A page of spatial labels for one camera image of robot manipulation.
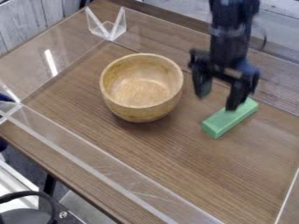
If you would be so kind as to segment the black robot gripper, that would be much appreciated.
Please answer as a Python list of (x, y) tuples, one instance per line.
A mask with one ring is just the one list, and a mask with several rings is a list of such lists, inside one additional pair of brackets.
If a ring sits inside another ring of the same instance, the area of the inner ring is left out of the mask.
[(204, 98), (212, 93), (213, 79), (220, 78), (232, 85), (226, 110), (236, 111), (254, 94), (261, 71), (248, 62), (252, 29), (241, 31), (214, 30), (210, 35), (210, 50), (193, 48), (189, 68), (193, 72), (196, 94)]

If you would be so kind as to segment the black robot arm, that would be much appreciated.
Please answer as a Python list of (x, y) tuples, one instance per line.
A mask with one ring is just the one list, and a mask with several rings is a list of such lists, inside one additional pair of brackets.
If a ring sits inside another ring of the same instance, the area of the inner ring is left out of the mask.
[(193, 48), (192, 69), (196, 94), (204, 98), (212, 92), (216, 78), (232, 85), (226, 110), (236, 111), (254, 94), (262, 72), (249, 62), (249, 45), (254, 17), (261, 0), (210, 0), (210, 50)]

